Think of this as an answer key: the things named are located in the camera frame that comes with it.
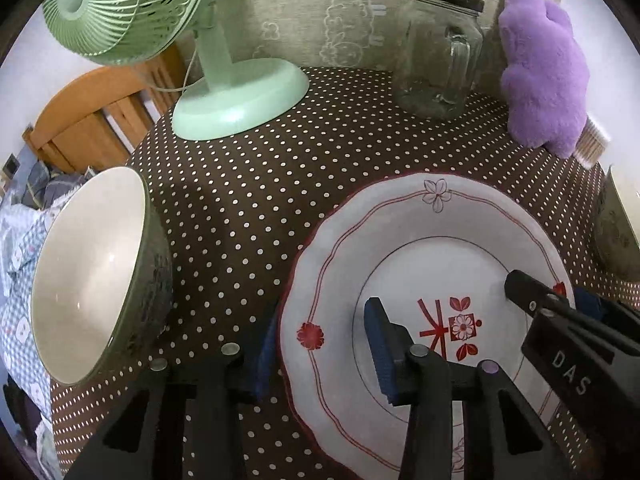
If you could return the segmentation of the toothpick container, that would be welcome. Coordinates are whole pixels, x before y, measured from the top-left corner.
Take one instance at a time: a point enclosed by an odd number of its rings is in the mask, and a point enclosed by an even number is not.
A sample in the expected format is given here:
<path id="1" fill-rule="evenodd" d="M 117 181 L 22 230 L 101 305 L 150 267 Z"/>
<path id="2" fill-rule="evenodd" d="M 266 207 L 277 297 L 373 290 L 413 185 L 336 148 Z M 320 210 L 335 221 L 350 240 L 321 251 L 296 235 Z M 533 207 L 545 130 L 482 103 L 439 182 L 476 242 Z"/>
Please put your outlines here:
<path id="1" fill-rule="evenodd" d="M 585 127 L 575 146 L 574 159 L 582 168 L 590 170 L 600 160 L 611 142 L 611 136 L 597 119 L 587 116 Z"/>

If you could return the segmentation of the purple plush toy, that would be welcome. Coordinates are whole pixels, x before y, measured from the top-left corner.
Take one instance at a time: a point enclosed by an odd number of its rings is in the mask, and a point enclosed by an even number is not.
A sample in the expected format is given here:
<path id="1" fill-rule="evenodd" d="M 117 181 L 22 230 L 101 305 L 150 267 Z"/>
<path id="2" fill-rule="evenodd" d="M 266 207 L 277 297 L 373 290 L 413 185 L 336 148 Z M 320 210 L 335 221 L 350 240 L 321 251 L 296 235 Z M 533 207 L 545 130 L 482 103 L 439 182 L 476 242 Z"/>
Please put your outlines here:
<path id="1" fill-rule="evenodd" d="M 510 135 L 526 148 L 572 156 L 587 122 L 590 73 L 570 16 L 553 0 L 504 0 L 498 26 Z"/>

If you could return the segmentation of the grey plaid pillow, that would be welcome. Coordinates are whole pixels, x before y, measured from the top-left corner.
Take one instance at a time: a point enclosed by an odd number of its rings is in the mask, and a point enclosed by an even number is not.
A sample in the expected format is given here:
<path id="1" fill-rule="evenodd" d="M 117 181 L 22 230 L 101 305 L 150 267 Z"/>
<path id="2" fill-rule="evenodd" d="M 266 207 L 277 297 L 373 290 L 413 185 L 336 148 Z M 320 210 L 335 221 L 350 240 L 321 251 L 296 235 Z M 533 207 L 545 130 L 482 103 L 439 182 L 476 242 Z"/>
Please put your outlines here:
<path id="1" fill-rule="evenodd" d="M 47 209 L 58 198 L 84 185 L 92 177 L 91 172 L 66 174 L 55 166 L 38 160 L 27 177 L 20 203 L 32 209 Z"/>

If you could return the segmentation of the far small ceramic bowl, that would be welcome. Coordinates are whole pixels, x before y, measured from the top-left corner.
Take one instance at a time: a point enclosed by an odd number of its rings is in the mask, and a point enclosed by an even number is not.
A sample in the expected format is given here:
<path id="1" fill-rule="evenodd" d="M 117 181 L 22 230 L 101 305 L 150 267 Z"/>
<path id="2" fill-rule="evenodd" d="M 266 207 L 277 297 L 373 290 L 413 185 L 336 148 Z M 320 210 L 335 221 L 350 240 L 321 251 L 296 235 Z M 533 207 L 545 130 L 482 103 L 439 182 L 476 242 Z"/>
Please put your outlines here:
<path id="1" fill-rule="evenodd" d="M 608 168 L 599 195 L 594 246 L 606 270 L 639 281 L 639 190 L 619 166 Z"/>

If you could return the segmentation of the glass jar with lid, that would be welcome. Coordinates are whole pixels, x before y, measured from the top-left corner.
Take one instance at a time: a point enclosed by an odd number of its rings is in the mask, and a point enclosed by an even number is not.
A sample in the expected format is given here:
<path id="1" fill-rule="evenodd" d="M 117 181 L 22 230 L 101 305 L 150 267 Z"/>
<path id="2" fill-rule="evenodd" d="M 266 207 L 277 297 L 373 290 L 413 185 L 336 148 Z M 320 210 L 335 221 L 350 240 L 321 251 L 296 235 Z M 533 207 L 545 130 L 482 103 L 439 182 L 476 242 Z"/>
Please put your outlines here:
<path id="1" fill-rule="evenodd" d="M 392 93 L 407 112 L 448 120 L 471 91 L 484 34 L 483 0 L 407 0 L 401 8 Z"/>

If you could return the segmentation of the white plate red pattern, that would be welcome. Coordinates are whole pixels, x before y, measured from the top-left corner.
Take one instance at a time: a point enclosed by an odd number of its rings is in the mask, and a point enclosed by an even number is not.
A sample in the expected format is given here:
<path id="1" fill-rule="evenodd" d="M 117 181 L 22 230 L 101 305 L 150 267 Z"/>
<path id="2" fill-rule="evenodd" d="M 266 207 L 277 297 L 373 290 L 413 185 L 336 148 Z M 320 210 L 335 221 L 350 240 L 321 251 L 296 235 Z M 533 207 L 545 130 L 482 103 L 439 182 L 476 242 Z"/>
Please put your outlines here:
<path id="1" fill-rule="evenodd" d="M 359 478 L 399 474 L 409 411 L 378 385 L 363 326 L 372 297 L 446 360 L 496 361 L 541 419 L 552 419 L 559 400 L 521 352 L 530 318 L 504 294 L 513 270 L 572 292 L 538 222 L 464 177 L 385 180 L 330 214 L 297 258 L 279 330 L 293 410 L 319 448 Z"/>

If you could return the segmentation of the wooden bed headboard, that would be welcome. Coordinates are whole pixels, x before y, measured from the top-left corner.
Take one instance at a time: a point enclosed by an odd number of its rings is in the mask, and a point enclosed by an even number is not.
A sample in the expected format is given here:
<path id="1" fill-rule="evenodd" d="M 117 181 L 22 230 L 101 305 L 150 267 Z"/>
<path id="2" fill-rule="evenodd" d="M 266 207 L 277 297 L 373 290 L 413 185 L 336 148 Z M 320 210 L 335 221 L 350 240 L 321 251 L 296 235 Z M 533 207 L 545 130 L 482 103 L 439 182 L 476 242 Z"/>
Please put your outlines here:
<path id="1" fill-rule="evenodd" d="M 23 140 L 38 159 L 66 174 L 119 166 L 155 117 L 175 105 L 184 76 L 186 64 L 174 44 L 148 62 L 97 68 L 66 84 Z"/>

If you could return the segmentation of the wall socket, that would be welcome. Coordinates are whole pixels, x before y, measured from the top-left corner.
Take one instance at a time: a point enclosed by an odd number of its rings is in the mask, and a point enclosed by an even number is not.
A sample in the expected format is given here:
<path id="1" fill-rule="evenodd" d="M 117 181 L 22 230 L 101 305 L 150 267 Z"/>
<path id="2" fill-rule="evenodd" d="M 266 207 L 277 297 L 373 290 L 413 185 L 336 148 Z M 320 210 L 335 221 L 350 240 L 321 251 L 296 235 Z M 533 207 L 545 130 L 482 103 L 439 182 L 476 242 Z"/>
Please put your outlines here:
<path id="1" fill-rule="evenodd" d="M 13 180 L 20 166 L 20 161 L 11 154 L 2 167 L 2 174 L 6 180 Z"/>

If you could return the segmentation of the brown polka dot tablecloth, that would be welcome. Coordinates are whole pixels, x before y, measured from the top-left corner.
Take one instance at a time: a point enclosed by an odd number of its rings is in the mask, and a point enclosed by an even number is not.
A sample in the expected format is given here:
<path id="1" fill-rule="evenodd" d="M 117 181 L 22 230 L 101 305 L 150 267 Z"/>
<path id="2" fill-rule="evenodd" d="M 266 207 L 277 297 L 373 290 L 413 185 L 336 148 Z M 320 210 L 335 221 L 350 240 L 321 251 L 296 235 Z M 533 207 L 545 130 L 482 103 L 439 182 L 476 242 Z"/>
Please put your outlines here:
<path id="1" fill-rule="evenodd" d="M 162 118 L 130 157 L 174 254 L 174 307 L 158 356 L 188 362 L 247 334 L 282 297 L 317 224 L 357 188 L 409 170 L 498 188 L 541 223 L 575 285 L 638 304 L 638 287 L 606 272 L 591 246 L 601 169 L 521 148 L 506 132 L 504 104 L 484 94 L 439 122 L 395 105 L 389 74 L 312 68 L 308 77 L 306 98 L 253 132 L 188 142 Z"/>

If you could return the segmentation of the blue checked cat blanket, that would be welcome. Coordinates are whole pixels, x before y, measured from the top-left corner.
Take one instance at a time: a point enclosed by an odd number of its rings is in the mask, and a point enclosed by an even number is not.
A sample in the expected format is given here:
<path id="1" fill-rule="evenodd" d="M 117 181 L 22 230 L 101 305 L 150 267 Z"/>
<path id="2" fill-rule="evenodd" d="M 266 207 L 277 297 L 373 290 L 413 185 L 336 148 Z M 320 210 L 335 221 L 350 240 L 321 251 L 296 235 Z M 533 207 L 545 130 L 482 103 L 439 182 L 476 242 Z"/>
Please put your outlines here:
<path id="1" fill-rule="evenodd" d="M 22 204 L 1 209 L 1 359 L 40 413 L 35 430 L 38 463 L 48 479 L 61 479 L 53 443 L 51 377 L 32 332 L 32 284 L 53 216 Z"/>

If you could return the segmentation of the green desk fan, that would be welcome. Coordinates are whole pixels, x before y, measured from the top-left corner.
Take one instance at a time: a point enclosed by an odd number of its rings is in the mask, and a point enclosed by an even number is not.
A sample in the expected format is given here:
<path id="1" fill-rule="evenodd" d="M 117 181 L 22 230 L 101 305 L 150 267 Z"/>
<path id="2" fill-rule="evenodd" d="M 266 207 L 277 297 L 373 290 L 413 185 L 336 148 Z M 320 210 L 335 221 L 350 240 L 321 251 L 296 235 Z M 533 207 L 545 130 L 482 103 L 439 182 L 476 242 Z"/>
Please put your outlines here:
<path id="1" fill-rule="evenodd" d="M 181 88 L 171 127 L 178 138 L 208 141 L 266 124 L 306 96 L 306 74 L 282 58 L 233 62 L 215 0 L 44 0 L 59 44 L 103 66 L 134 65 L 164 52 L 185 30 L 203 73 Z"/>

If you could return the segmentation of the large grey-green bowl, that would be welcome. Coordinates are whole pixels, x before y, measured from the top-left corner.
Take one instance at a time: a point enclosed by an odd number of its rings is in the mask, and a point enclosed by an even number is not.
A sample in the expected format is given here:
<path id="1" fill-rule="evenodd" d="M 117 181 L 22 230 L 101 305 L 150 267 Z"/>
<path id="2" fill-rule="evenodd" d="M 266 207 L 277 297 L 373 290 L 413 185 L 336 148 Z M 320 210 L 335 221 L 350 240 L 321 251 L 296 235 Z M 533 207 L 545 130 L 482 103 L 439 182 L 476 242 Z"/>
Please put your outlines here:
<path id="1" fill-rule="evenodd" d="M 32 283 L 40 360 L 76 386 L 141 356 L 171 309 L 172 263 L 145 180 L 128 167 L 84 184 L 54 219 Z"/>

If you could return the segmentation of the green patterned wall mat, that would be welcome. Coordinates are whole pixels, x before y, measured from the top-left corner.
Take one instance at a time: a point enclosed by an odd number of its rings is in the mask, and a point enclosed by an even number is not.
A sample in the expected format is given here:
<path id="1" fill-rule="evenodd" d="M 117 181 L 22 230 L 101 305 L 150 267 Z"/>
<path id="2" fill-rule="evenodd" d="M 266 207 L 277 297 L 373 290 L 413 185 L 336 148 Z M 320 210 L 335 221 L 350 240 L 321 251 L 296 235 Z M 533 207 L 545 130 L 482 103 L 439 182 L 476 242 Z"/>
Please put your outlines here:
<path id="1" fill-rule="evenodd" d="M 286 58 L 299 66 L 392 70 L 407 0 L 215 0 L 235 61 Z M 483 0 L 475 90 L 498 96 L 506 66 L 497 30 L 502 0 Z"/>

